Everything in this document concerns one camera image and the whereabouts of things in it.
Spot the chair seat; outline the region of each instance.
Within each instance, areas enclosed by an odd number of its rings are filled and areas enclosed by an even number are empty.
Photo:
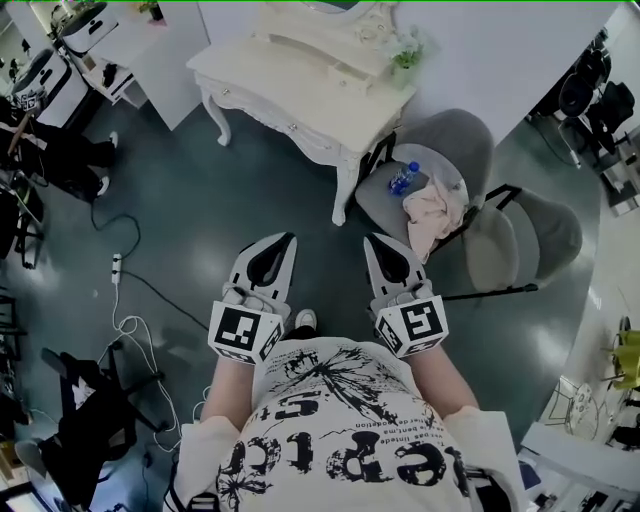
[[[409,216],[402,207],[402,201],[409,194],[424,188],[429,178],[420,172],[402,197],[391,195],[389,181],[398,172],[401,165],[398,162],[390,162],[378,167],[356,189],[355,196],[357,203],[367,212],[373,222],[390,237],[402,242],[407,247],[411,247],[407,231]]]
[[[503,290],[518,276],[518,246],[511,221],[485,204],[475,222],[462,234],[467,269],[479,292]]]

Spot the white ornate table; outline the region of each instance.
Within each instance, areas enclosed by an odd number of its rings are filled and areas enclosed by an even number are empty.
[[[371,40],[392,30],[391,4],[358,4],[357,12],[338,15],[351,19],[337,25],[330,19],[318,28],[316,16],[324,13],[308,17],[302,4],[269,2],[261,7],[260,32],[210,46],[187,63],[222,132],[220,144],[231,140],[221,108],[240,109],[289,136],[310,160],[336,167],[332,220],[338,226],[345,221],[361,158],[395,127],[415,92],[411,86],[391,87],[384,79],[388,61],[371,48]]]

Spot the gray chair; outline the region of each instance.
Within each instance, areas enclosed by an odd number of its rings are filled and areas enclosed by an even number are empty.
[[[441,240],[438,245],[440,248],[467,229],[482,208],[493,159],[491,132],[473,114],[452,109],[440,112],[420,124],[400,128],[393,138],[397,144],[420,144],[437,151],[458,169],[465,180],[471,206],[462,226]],[[373,160],[377,160],[380,151],[380,148],[376,149]],[[401,164],[391,161],[389,154],[387,162],[374,170],[356,189],[356,201],[389,236],[409,246],[409,216],[402,208],[403,198],[392,196],[387,188]],[[407,194],[424,188],[427,181],[424,174],[419,174]]]
[[[530,190],[502,185],[486,200],[504,193],[494,207],[485,204],[473,225],[463,234],[467,269],[478,293],[443,297],[443,300],[471,299],[512,293],[532,292],[549,284],[576,259],[582,248],[582,229],[568,206],[536,195]],[[539,247],[536,273],[531,282],[514,287],[519,270],[519,253],[513,225],[503,213],[516,201],[531,221]]]

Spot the black chair leg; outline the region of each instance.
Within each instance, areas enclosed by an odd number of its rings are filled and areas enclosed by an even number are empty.
[[[151,420],[149,420],[144,414],[142,414],[138,409],[136,409],[133,405],[131,406],[131,409],[133,411],[133,414],[135,415],[136,419],[142,423],[143,425],[145,425],[147,428],[149,428],[150,430],[152,430],[153,432],[155,432],[156,434],[159,434],[160,432],[167,430],[168,428],[168,424],[166,421],[163,421],[162,423],[160,423],[160,425],[156,426],[154,425]]]
[[[156,372],[152,375],[149,375],[147,378],[136,382],[133,386],[128,387],[127,389],[124,390],[124,393],[127,396],[132,395],[136,391],[140,391],[145,386],[148,386],[149,384],[152,384],[156,381],[162,381],[163,379],[164,379],[164,373]]]
[[[116,366],[116,358],[114,352],[122,348],[122,343],[119,343],[119,341],[120,340],[112,343],[107,347],[108,368],[106,370],[102,370],[102,373],[104,373],[109,379],[111,379],[118,387],[120,386],[120,378],[118,377],[118,367]]]

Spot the chair back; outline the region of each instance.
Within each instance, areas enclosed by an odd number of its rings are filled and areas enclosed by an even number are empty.
[[[640,346],[622,345],[616,348],[613,353],[624,374],[621,381],[614,382],[614,388],[633,389],[640,386]]]
[[[0,218],[3,226],[0,234],[0,259],[4,260],[9,255],[18,231],[20,209],[16,198],[3,190],[0,190]]]
[[[440,153],[464,178],[470,204],[482,206],[494,143],[489,128],[479,118],[461,109],[445,110],[398,129],[396,144],[421,144]]]
[[[613,133],[633,115],[636,100],[623,82],[609,82],[600,103],[603,107],[602,121],[607,125],[608,131]]]
[[[514,198],[525,211],[538,239],[540,259],[536,284],[547,285],[576,259],[582,249],[582,228],[568,206],[543,199],[527,189]]]
[[[620,342],[630,347],[640,347],[640,331],[620,331]]]

